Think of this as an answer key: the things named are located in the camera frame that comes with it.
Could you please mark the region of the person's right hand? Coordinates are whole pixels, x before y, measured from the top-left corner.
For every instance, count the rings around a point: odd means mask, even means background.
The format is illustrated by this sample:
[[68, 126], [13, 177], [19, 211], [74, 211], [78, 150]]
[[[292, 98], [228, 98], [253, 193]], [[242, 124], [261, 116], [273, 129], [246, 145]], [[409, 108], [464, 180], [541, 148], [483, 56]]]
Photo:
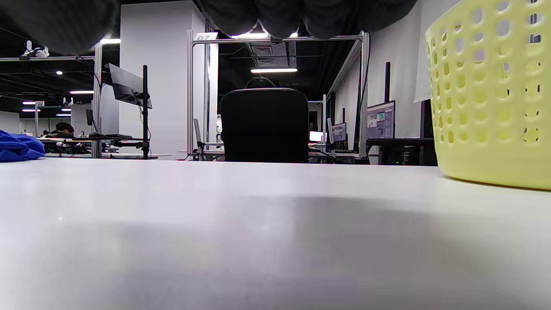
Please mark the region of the person's right hand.
[[[201, 0], [200, 7], [228, 36], [260, 24], [272, 37], [289, 37], [303, 24], [319, 39], [344, 35], [352, 23], [373, 33], [397, 23], [415, 0]], [[1, 14], [29, 37], [63, 54], [82, 54], [113, 27], [119, 0], [3, 0]]]

